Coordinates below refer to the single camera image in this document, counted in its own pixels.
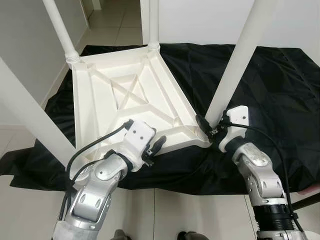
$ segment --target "white wall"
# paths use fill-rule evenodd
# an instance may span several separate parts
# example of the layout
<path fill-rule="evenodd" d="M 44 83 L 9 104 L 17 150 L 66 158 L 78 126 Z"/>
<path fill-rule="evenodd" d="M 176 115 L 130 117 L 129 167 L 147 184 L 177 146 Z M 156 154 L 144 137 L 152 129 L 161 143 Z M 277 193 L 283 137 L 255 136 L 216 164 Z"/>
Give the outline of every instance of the white wall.
<path fill-rule="evenodd" d="M 55 2 L 77 44 L 87 29 L 80 0 Z M 63 49 L 41 0 L 0 2 L 0 56 L 41 103 L 65 65 Z M 0 103 L 0 124 L 19 124 L 3 105 Z"/>
<path fill-rule="evenodd" d="M 141 0 L 148 43 L 148 0 Z M 159 0 L 160 43 L 235 44 L 254 0 Z M 320 0 L 279 0 L 260 46 L 301 48 L 320 65 Z"/>

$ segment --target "tiled floor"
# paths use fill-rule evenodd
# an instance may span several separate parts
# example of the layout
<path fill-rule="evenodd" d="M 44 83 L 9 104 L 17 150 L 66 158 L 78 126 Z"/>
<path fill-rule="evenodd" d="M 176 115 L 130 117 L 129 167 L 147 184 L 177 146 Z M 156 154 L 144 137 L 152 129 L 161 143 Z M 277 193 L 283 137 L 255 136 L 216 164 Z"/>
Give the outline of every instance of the tiled floor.
<path fill-rule="evenodd" d="M 88 45 L 142 44 L 139 0 L 106 0 L 89 24 L 84 38 Z M 26 130 L 0 129 L 0 156 L 31 147 L 34 141 Z M 0 238 L 49 239 L 63 193 L 8 187 L 11 179 L 0 176 Z M 301 198 L 295 193 L 292 197 Z M 320 203 L 297 212 L 306 230 L 320 233 Z M 115 229 L 124 229 L 132 240 L 175 240 L 179 231 L 198 231 L 211 240 L 253 240 L 257 226 L 247 195 L 193 196 L 117 188 L 98 240 L 110 239 Z"/>

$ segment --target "black fabric sheet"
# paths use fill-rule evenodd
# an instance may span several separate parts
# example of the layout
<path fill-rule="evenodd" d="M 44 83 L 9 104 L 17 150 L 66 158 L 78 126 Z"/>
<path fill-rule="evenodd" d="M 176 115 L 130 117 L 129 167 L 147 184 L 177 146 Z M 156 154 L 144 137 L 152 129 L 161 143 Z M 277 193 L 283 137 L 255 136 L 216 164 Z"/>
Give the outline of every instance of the black fabric sheet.
<path fill-rule="evenodd" d="M 82 55 L 138 46 L 86 46 Z M 197 114 L 205 115 L 234 45 L 161 44 L 160 53 Z M 229 107 L 246 105 L 249 123 L 267 132 L 288 162 L 290 190 L 320 182 L 320 68 L 297 48 L 258 47 Z M 72 73 L 69 71 L 45 111 L 75 144 Z M 282 178 L 281 162 L 272 144 L 258 133 L 246 137 L 270 156 Z M 0 174 L 15 175 L 11 186 L 64 190 L 64 167 L 39 142 L 9 152 Z M 242 176 L 228 154 L 215 146 L 190 146 L 155 158 L 152 167 L 128 173 L 126 189 L 161 188 L 195 195 L 243 194 Z"/>

